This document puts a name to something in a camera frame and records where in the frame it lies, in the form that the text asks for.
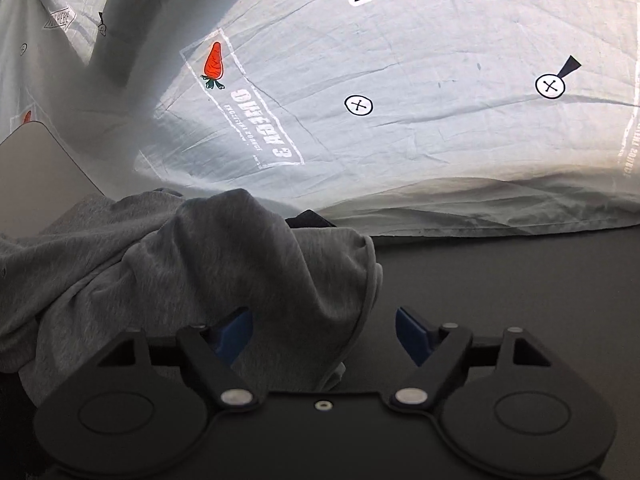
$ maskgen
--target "silver rivet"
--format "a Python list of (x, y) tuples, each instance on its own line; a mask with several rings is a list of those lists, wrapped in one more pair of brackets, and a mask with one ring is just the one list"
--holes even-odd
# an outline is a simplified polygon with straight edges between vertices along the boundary
[(396, 399), (403, 404), (422, 404), (428, 397), (420, 388), (403, 388), (396, 392)]
[(318, 402), (316, 402), (316, 410), (320, 412), (328, 412), (333, 406), (334, 405), (328, 400), (318, 400)]
[(238, 388), (237, 390), (227, 390), (220, 395), (220, 400), (229, 406), (246, 406), (254, 400), (251, 392)]

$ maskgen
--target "carrot print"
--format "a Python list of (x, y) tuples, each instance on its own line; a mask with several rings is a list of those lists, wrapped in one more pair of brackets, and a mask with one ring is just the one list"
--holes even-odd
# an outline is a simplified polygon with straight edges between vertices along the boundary
[(216, 41), (211, 48), (207, 62), (204, 64), (204, 75), (202, 78), (207, 82), (207, 88), (213, 88), (213, 85), (219, 89), (223, 89), (225, 86), (220, 84), (220, 79), (225, 72), (225, 67), (222, 65), (222, 45), (219, 41)]

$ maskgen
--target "white sheet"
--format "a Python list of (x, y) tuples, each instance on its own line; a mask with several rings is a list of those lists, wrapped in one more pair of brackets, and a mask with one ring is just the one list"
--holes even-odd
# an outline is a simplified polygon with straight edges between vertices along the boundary
[(637, 224), (639, 4), (0, 0), (0, 141), (31, 112), (114, 199), (243, 187), (370, 235)]

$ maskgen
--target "gray blanket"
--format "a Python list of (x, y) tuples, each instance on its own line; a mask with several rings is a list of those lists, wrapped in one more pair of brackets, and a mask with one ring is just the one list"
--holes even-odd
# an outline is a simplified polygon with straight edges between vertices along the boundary
[(129, 326), (173, 335), (247, 306), (254, 336), (236, 373), (259, 395), (320, 391), (339, 380), (381, 282), (369, 237), (292, 230), (244, 190), (92, 195), (36, 237), (0, 236), (0, 372), (19, 371), (39, 406)]

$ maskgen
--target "white circle with x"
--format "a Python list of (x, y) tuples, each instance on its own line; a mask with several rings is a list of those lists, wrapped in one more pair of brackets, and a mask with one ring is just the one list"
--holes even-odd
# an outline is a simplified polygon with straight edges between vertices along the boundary
[(536, 79), (536, 90), (542, 97), (547, 99), (558, 99), (564, 91), (566, 86), (564, 81), (555, 74), (541, 75)]
[(373, 111), (373, 102), (364, 95), (350, 95), (344, 100), (344, 105), (353, 115), (369, 115)]

